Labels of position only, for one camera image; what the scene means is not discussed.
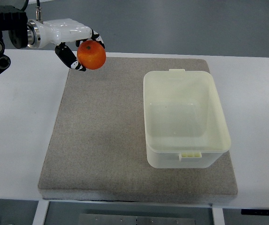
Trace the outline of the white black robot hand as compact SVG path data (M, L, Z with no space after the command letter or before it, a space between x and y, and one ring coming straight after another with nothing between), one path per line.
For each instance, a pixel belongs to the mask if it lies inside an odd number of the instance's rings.
M99 33L88 26L72 19L59 19L34 22L35 31L34 43L31 47L42 48L49 43L55 45L55 54L65 66L74 70L85 71L77 59L77 50L81 43L93 40L105 48L104 42Z

